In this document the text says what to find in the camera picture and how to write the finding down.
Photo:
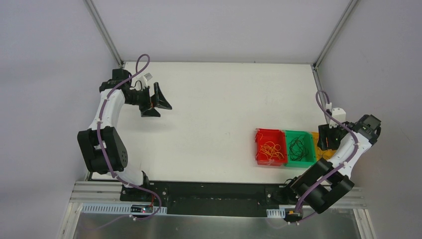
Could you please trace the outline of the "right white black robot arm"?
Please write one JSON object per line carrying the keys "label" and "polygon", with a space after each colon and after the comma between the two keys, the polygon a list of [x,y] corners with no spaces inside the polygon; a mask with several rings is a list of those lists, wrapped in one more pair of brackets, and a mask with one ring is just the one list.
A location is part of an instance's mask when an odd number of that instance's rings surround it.
{"label": "right white black robot arm", "polygon": [[302,216],[304,204],[321,214],[353,189],[351,171],[361,155],[377,142],[381,120],[364,115],[355,123],[345,122],[335,131],[340,133],[340,143],[334,156],[320,159],[283,189],[285,202],[296,203],[291,214]]}

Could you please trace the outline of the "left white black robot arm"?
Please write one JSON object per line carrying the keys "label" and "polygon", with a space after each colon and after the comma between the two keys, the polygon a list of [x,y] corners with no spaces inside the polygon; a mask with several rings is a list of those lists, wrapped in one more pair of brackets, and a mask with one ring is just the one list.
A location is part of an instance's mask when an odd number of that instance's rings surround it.
{"label": "left white black robot arm", "polygon": [[119,136],[116,126],[123,105],[138,106],[142,117],[160,117],[158,109],[171,110],[172,106],[161,92],[159,83],[153,84],[154,93],[148,85],[150,73],[132,75],[124,69],[114,69],[112,78],[99,87],[100,105],[95,118],[87,130],[78,132],[77,141],[91,173],[108,174],[133,188],[139,201],[147,201],[152,188],[147,183],[145,172],[129,164],[128,151]]}

